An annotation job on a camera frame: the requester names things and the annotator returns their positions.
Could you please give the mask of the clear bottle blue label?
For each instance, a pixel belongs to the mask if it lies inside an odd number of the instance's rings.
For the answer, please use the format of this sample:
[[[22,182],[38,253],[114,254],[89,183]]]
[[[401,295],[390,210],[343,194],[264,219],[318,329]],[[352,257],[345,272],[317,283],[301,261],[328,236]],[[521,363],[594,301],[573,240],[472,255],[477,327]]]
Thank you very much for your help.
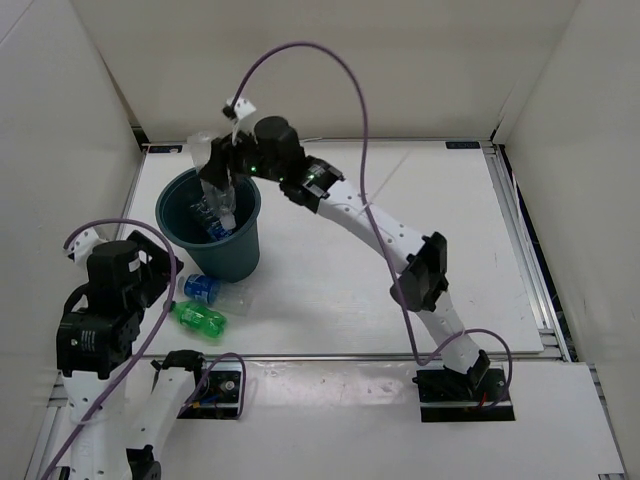
[[[191,217],[213,241],[224,240],[232,235],[233,230],[222,225],[221,220],[214,214],[214,210],[208,205],[204,196],[191,203],[188,210]]]

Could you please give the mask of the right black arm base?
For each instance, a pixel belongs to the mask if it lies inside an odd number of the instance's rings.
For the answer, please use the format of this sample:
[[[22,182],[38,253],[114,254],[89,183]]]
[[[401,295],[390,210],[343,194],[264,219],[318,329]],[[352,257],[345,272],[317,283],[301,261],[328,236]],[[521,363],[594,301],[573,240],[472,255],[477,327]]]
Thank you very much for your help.
[[[475,389],[456,386],[453,372],[421,369],[412,382],[417,386],[423,423],[477,423],[515,421],[514,406],[505,392],[503,368],[490,368]]]

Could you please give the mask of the clear crushed plastic bottle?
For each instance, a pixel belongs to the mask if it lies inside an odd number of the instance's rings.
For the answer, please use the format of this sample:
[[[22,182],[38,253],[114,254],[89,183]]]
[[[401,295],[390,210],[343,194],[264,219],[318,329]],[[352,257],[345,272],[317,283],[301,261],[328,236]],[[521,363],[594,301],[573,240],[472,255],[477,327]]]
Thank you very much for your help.
[[[215,135],[209,131],[200,131],[187,138],[187,144],[196,173],[209,162],[211,157],[211,143]],[[226,233],[231,233],[236,227],[235,218],[235,190],[233,187],[219,189],[206,180],[200,180],[207,210],[213,215],[215,220],[220,221],[221,228]]]

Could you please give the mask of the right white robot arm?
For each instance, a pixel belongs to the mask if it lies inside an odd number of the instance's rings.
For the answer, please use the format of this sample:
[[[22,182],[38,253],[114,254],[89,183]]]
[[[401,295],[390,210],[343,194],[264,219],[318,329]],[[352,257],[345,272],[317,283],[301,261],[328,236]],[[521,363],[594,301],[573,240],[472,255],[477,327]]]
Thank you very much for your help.
[[[438,392],[470,400],[484,389],[488,356],[466,333],[453,306],[443,235],[423,235],[365,202],[341,171],[305,152],[282,117],[260,120],[251,133],[197,134],[189,145],[207,201],[224,225],[231,223],[231,191],[241,178],[277,183],[291,202],[345,228],[389,263],[391,297],[418,316],[439,349]]]

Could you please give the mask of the green plastic soda bottle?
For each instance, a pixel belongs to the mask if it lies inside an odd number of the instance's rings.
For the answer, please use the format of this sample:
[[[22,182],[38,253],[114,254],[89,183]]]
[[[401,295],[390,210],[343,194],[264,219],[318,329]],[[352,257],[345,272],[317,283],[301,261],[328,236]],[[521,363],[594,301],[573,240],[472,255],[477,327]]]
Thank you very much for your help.
[[[173,301],[170,314],[185,330],[207,340],[219,339],[227,326],[223,314],[196,301]]]

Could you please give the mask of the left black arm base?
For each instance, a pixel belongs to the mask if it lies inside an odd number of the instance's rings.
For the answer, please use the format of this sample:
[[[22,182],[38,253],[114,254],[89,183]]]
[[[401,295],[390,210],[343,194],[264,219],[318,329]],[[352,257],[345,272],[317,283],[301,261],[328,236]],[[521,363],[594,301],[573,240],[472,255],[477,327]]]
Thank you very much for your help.
[[[244,376],[240,370],[213,370],[195,400],[179,419],[235,420],[240,413]]]

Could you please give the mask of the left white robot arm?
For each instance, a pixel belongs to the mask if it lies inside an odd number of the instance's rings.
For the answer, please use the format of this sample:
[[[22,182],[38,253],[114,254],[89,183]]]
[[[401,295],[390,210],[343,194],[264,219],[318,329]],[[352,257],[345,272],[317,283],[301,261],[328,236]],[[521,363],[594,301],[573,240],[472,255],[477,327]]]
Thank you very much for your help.
[[[56,333],[56,363],[73,431],[64,443],[72,479],[158,479],[161,452],[185,401],[206,395],[210,377],[193,350],[155,361],[152,390],[134,421],[125,417],[125,379],[147,308],[168,289],[181,261],[139,231],[105,241],[87,229],[72,242],[86,283],[67,298]]]

